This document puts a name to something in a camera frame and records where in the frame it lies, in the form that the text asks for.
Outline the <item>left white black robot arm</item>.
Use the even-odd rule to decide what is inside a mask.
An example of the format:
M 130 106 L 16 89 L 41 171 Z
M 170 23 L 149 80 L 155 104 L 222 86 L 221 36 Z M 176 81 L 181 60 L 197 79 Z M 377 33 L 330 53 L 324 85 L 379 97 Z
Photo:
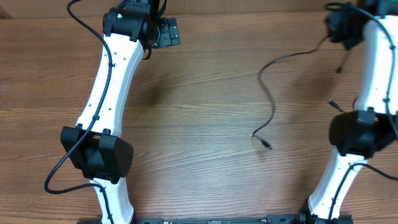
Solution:
M 122 1 L 103 16 L 103 44 L 91 95 L 74 127 L 60 140 L 76 169 L 94 187 L 102 217 L 98 223 L 133 223 L 127 190 L 133 146 L 121 139 L 122 121 L 134 73 L 152 50 L 180 44 L 177 20 L 163 13 L 166 1 Z

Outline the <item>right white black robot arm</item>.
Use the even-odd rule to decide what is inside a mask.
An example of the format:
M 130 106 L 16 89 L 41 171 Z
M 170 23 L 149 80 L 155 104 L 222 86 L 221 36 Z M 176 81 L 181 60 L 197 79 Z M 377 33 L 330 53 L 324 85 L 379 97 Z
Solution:
M 352 111 L 335 116 L 329 129 L 330 160 L 296 223 L 352 223 L 340 209 L 368 160 L 397 140 L 397 1 L 329 2 L 332 42 L 346 50 L 365 43 L 362 84 Z

